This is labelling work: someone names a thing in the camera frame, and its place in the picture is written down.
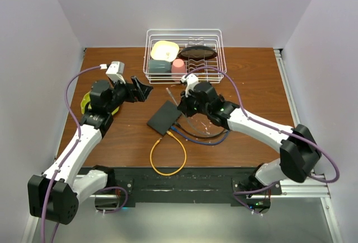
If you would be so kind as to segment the black network switch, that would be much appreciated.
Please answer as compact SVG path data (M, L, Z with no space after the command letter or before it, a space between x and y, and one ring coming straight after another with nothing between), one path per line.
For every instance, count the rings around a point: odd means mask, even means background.
M164 136L180 116L181 112L177 109L177 106L167 100L147 121L147 126Z

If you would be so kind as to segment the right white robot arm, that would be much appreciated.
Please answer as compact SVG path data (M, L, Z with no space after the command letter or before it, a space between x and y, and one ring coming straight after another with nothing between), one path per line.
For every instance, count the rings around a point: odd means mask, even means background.
M306 126L299 124L293 128L243 112L240 105L225 100L208 82L188 86L180 98L177 108L185 116L205 115L217 127L248 135L279 153L278 159L259 165L241 183L241 191L246 194L251 191L262 194L269 185L284 179L303 183L321 158Z

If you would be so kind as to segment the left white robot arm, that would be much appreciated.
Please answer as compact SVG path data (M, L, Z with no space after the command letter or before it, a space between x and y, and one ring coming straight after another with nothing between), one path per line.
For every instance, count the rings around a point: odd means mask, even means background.
M28 183L30 214L64 225L69 224L79 205L92 194L110 194L117 181L112 168L96 165L84 177L76 176L88 155L109 130L112 112L124 102L144 102L152 86L132 76L131 82L98 80L89 92L88 108L79 122L79 130L60 157L42 175L33 175Z

